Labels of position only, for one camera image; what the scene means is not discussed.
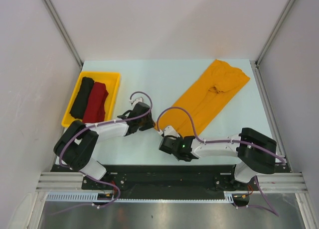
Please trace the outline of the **yellow plastic tray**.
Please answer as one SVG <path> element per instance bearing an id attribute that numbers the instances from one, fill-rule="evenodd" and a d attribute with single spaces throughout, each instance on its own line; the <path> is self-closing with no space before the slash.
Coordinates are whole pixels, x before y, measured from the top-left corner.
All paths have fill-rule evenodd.
<path id="1" fill-rule="evenodd" d="M 120 82 L 121 82 L 121 74 L 117 72 L 94 72 L 94 71 L 82 71 L 77 79 L 75 87 L 73 89 L 71 98 L 69 100 L 67 109 L 63 116 L 61 125 L 63 127 L 68 127 L 76 118 L 72 117 L 69 113 L 71 107 L 75 101 L 77 93 L 79 92 L 80 85 L 83 77 L 92 78 L 96 82 L 100 82 L 106 85 L 106 90 L 109 95 L 106 98 L 104 108 L 106 111 L 104 121 L 111 120 L 113 116 L 113 111 L 115 107 L 115 102 L 117 99 Z"/>

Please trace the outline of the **orange t shirt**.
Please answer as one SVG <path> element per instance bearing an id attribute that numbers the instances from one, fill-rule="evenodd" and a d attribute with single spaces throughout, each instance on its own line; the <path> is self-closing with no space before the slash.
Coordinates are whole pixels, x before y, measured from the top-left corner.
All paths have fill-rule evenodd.
<path id="1" fill-rule="evenodd" d="M 185 109 L 201 134 L 249 81 L 241 69 L 214 60 L 173 106 Z"/>

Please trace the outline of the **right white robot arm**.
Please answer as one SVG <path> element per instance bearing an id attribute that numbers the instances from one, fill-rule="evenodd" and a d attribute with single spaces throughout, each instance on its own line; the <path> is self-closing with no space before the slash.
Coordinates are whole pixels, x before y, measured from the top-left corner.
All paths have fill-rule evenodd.
<path id="1" fill-rule="evenodd" d="M 166 127 L 161 135 L 159 150 L 177 160 L 190 162 L 213 156 L 240 159 L 230 177 L 230 185 L 236 190 L 243 189 L 258 173 L 275 173 L 276 141 L 251 128 L 243 128 L 240 134 L 215 140 L 199 139 L 194 135 L 181 136 L 172 126 Z"/>

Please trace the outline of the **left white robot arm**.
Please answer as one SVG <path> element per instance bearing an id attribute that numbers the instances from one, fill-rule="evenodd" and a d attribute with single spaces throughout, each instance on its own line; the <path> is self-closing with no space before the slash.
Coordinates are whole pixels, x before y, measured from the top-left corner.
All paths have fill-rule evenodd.
<path id="1" fill-rule="evenodd" d="M 92 158 L 95 145 L 110 138 L 129 136 L 155 126 L 149 105 L 137 102 L 133 106 L 114 120 L 99 123 L 73 121 L 54 146 L 53 152 L 73 171 L 93 178 L 93 184 L 99 189 L 107 188 L 110 176 L 106 174 L 106 168 Z"/>

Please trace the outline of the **red rolled t shirt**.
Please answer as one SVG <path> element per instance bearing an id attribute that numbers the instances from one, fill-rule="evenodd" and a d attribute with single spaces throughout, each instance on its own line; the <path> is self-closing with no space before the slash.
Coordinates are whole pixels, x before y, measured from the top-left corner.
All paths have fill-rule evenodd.
<path id="1" fill-rule="evenodd" d="M 82 119 L 83 123 L 96 123 L 104 121 L 105 101 L 108 94 L 109 93 L 105 84 L 100 82 L 94 83 Z"/>

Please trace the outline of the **black rolled t shirt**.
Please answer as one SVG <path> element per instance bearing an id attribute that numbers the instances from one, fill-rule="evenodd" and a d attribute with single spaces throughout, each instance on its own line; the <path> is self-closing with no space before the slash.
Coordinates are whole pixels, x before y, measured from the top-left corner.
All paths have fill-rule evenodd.
<path id="1" fill-rule="evenodd" d="M 72 117 L 76 119 L 83 118 L 94 83 L 95 82 L 92 78 L 82 78 L 79 91 L 75 97 L 74 103 L 70 110 L 70 114 Z"/>

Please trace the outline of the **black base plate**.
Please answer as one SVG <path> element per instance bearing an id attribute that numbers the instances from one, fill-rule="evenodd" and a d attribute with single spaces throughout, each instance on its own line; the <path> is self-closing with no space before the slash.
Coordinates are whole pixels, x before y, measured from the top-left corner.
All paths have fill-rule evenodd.
<path id="1" fill-rule="evenodd" d="M 105 192 L 114 183 L 124 200 L 213 200 L 222 199 L 225 191 L 257 191 L 254 179 L 235 181 L 231 165 L 107 165 L 106 169 L 101 183 L 83 176 L 81 188 Z"/>

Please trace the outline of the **right aluminium frame post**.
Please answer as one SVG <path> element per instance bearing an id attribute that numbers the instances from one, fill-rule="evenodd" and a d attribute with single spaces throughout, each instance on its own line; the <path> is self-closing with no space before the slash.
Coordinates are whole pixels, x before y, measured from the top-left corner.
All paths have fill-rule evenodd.
<path id="1" fill-rule="evenodd" d="M 264 57 L 266 56 L 267 52 L 270 50 L 275 38 L 277 37 L 279 31 L 281 30 L 282 26 L 284 25 L 287 17 L 289 16 L 290 12 L 292 11 L 295 3 L 297 0 L 288 0 L 280 13 L 279 18 L 277 19 L 269 37 L 267 38 L 261 52 L 259 53 L 257 59 L 254 61 L 255 66 L 259 67 L 262 63 Z"/>

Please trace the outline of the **aluminium frame post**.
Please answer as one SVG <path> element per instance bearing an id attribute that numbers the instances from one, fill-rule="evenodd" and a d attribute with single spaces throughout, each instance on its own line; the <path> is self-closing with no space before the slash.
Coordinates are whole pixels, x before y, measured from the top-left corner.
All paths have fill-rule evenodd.
<path id="1" fill-rule="evenodd" d="M 279 31 L 281 30 L 282 26 L 284 25 L 287 17 L 289 16 L 290 12 L 292 11 L 295 3 L 297 0 L 288 0 L 280 13 L 279 18 L 277 19 L 269 37 L 267 38 L 261 52 L 259 53 L 257 59 L 254 61 L 255 66 L 259 67 L 262 63 L 264 57 L 266 56 L 267 52 L 270 50 L 275 38 L 277 37 Z"/>
<path id="2" fill-rule="evenodd" d="M 47 9 L 48 14 L 50 15 L 53 23 L 55 24 L 63 41 L 65 42 L 67 48 L 69 49 L 71 55 L 73 56 L 77 65 L 79 66 L 79 68 L 82 69 L 84 63 L 81 60 L 81 57 L 80 57 L 78 51 L 76 50 L 76 47 L 75 47 L 67 29 L 65 28 L 65 25 L 64 25 L 62 19 L 60 18 L 58 11 L 56 10 L 53 1 L 52 0 L 42 0 L 42 2 L 44 4 L 45 8 Z"/>

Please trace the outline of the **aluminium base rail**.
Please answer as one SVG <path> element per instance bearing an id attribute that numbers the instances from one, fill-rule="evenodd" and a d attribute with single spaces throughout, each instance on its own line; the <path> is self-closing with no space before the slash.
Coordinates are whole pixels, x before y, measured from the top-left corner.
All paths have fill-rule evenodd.
<path id="1" fill-rule="evenodd" d="M 302 173 L 258 174 L 258 181 L 265 193 L 307 193 Z M 42 172 L 38 192 L 80 192 L 84 176 L 74 172 Z"/>

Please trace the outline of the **left aluminium frame post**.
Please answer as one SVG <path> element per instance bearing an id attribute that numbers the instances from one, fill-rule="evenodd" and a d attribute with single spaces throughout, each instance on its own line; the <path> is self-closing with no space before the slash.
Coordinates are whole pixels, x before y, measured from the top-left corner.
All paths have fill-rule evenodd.
<path id="1" fill-rule="evenodd" d="M 77 65 L 79 66 L 79 68 L 82 69 L 84 63 L 81 60 L 81 57 L 80 57 L 78 51 L 76 50 L 76 47 L 75 47 L 67 29 L 65 28 L 65 25 L 64 25 L 62 19 L 60 18 L 58 11 L 56 10 L 53 1 L 52 0 L 42 0 L 42 2 L 44 4 L 45 8 L 47 9 L 48 14 L 50 15 L 53 23 L 55 24 L 63 41 L 65 42 L 67 48 L 69 49 L 71 55 L 73 56 Z"/>

